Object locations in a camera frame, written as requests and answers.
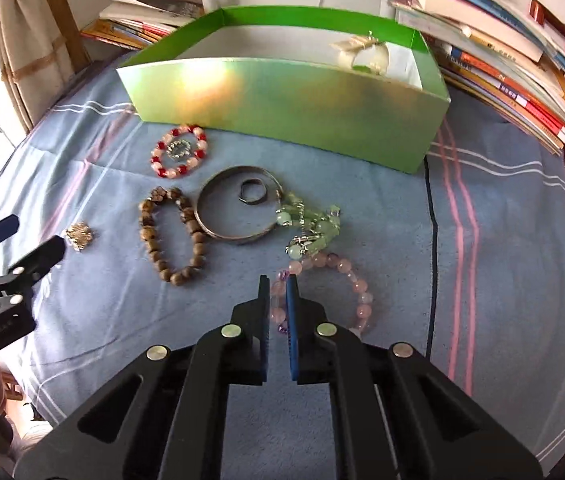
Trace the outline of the blue striped bed sheet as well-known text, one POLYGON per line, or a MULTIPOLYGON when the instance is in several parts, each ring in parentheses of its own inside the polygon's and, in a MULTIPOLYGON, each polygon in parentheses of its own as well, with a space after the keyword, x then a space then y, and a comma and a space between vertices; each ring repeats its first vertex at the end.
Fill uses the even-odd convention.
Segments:
MULTIPOLYGON (((54 106, 0 170, 0 274, 51 235, 95 238, 40 284, 36 331, 2 359, 58 424, 152 344, 193 344, 286 262, 290 234, 211 242, 190 284, 162 282, 139 237, 138 205, 159 184, 141 122, 113 67, 54 106)), ((233 132, 180 182, 196 195, 220 170, 269 170, 310 206, 341 210, 331 249, 373 296, 368 344, 405 340, 551 469, 565 454, 565 167, 481 102, 451 94, 416 174, 233 132)))

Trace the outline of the right stack of books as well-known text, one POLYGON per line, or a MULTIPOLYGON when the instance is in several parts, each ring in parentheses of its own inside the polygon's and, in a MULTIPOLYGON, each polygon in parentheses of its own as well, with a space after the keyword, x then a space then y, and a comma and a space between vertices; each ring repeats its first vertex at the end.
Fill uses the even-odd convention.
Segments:
POLYGON ((505 0, 390 0, 421 32, 447 81, 475 94, 552 154, 565 148, 565 28, 505 0))

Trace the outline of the silver rhinestone brooch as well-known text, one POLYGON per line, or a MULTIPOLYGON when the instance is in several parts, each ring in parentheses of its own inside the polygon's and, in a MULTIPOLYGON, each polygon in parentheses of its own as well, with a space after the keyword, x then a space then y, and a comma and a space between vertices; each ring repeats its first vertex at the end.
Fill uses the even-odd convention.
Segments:
POLYGON ((94 233, 86 222, 75 222, 66 229, 66 239, 76 252, 82 252, 94 240, 94 233))

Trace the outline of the white strap wrist watch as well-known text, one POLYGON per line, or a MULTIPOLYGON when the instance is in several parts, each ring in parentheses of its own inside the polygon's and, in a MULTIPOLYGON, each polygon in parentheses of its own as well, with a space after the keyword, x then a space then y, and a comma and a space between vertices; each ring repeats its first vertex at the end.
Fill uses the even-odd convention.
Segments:
POLYGON ((354 72, 385 76, 390 65, 387 45, 373 36, 350 36, 330 44, 340 67, 354 72))

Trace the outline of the green cardboard box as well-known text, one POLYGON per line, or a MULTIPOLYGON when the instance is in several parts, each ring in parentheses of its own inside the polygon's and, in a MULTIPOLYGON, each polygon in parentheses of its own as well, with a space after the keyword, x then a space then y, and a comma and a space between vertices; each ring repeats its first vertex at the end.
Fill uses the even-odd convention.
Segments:
POLYGON ((411 174, 451 98, 416 30, 313 6, 231 6, 137 52, 118 70, 141 119, 197 124, 348 155, 411 174), (385 76, 337 63, 333 42, 373 36, 385 76))

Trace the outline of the beige curtain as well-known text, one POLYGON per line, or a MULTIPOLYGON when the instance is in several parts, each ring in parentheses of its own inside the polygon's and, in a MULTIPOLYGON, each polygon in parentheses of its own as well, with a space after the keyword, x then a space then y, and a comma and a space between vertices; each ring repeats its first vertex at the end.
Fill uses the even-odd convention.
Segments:
POLYGON ((0 74, 26 131, 89 64, 68 0, 0 0, 0 74))

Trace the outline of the silver metal bangle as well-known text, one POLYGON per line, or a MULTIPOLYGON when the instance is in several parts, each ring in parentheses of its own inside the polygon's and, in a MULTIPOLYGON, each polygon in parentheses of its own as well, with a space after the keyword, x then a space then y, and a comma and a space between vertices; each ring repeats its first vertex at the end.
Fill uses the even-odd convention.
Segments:
POLYGON ((218 242, 244 245, 276 226, 285 190, 273 172, 250 165, 220 170, 206 180, 194 204, 194 218, 218 242))

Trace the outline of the left stack of books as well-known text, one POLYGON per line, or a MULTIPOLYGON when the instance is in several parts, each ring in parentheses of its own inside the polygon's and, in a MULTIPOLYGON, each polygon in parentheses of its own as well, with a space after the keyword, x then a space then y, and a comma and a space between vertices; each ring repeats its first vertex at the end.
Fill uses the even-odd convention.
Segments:
POLYGON ((87 39, 138 51, 201 18, 200 3, 187 0, 109 0, 96 20, 81 30, 87 39))

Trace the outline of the stack of books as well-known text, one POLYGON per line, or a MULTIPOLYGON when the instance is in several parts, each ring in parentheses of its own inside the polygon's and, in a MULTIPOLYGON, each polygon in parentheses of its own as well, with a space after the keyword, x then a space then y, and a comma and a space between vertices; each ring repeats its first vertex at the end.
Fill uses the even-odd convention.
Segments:
POLYGON ((505 0, 390 0, 421 32, 447 81, 475 94, 552 154, 565 148, 565 28, 505 0))
POLYGON ((87 39, 138 51, 201 18, 200 3, 187 0, 109 0, 96 20, 81 30, 87 39))

